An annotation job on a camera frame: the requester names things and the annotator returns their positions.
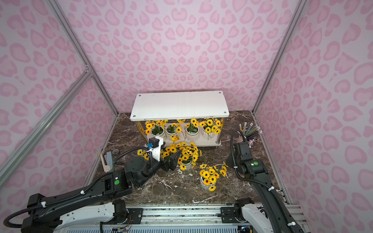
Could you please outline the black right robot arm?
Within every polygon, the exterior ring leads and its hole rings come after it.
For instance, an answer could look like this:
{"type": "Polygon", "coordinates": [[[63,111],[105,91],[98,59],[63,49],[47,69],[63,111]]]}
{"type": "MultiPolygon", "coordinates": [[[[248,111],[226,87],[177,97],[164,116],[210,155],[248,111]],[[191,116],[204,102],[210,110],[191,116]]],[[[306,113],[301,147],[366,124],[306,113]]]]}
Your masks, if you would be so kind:
{"type": "Polygon", "coordinates": [[[230,137],[227,165],[240,181],[250,184],[266,213],[263,215],[252,199],[239,199],[235,203],[235,218],[238,221],[248,222],[258,233],[304,232],[276,191],[266,165],[261,159],[254,159],[249,142],[241,130],[236,130],[230,137]]]}

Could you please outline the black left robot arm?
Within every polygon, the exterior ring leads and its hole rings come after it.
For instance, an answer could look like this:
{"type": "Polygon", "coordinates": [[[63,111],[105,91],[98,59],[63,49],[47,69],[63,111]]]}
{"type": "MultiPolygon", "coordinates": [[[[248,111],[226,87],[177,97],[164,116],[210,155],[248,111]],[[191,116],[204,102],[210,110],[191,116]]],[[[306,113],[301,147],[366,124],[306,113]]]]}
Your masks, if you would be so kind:
{"type": "Polygon", "coordinates": [[[138,156],[125,163],[123,169],[104,174],[83,188],[52,197],[34,194],[26,209],[7,216],[3,224],[8,228],[19,228],[23,233],[52,233],[66,223],[63,216],[71,217],[74,211],[99,201],[114,202],[109,223],[125,222],[128,214],[125,203],[119,198],[131,194],[133,187],[142,187],[159,169],[175,170],[180,154],[177,150],[159,161],[138,156]]]}

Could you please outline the sunflower pot top second-left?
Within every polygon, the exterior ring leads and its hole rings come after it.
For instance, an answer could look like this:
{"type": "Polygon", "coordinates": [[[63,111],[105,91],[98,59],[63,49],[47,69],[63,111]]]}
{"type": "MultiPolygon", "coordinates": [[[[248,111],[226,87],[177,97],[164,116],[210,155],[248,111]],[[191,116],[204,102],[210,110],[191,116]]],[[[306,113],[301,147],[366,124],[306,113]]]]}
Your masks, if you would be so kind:
{"type": "Polygon", "coordinates": [[[194,168],[202,154],[202,151],[197,145],[194,142],[190,142],[189,144],[181,142],[176,145],[176,148],[181,152],[178,158],[180,169],[185,171],[194,168]]]}

